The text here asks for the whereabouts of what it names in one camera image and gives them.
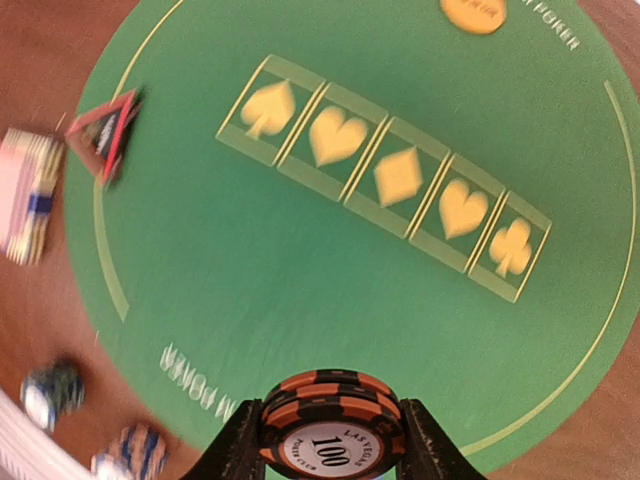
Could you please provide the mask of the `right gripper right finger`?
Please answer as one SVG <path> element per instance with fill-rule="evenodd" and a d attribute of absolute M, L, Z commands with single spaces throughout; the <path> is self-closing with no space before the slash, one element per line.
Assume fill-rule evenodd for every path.
<path fill-rule="evenodd" d="M 406 453 L 397 464 L 401 480 L 485 480 L 461 454 L 418 399 L 400 402 Z"/>

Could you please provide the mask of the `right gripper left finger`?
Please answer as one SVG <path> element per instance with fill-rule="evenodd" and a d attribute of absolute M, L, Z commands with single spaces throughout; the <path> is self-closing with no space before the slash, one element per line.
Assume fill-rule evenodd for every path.
<path fill-rule="evenodd" d="M 258 426 L 262 401 L 244 400 L 181 480 L 264 480 Z"/>

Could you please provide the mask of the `blue white poker chip stack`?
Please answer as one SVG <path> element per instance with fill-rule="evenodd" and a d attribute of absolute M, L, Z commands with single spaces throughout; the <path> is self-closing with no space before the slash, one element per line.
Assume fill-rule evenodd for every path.
<path fill-rule="evenodd" d="M 164 437 L 149 425 L 125 427 L 109 447 L 91 459 L 95 479 L 157 479 L 168 459 Z"/>

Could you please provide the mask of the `orange black poker chip stack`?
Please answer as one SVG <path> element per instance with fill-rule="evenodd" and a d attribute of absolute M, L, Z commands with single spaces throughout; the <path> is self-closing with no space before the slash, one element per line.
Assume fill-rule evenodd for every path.
<path fill-rule="evenodd" d="M 365 373 L 300 373 L 267 394 L 259 453 L 291 479 L 374 479 L 406 453 L 399 400 Z"/>

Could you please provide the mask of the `triangular all-in button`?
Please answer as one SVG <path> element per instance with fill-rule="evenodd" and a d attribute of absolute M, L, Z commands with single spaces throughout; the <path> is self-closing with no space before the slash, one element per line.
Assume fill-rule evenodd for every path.
<path fill-rule="evenodd" d="M 100 186 L 118 178 L 143 91 L 132 89 L 79 115 L 65 134 L 72 151 Z"/>

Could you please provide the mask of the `orange dealer button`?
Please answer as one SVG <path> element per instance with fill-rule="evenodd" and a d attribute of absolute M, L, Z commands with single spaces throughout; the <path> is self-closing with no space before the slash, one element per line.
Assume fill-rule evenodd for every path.
<path fill-rule="evenodd" d="M 507 17 L 504 0 L 441 0 L 440 7 L 453 25 L 475 35 L 494 33 Z"/>

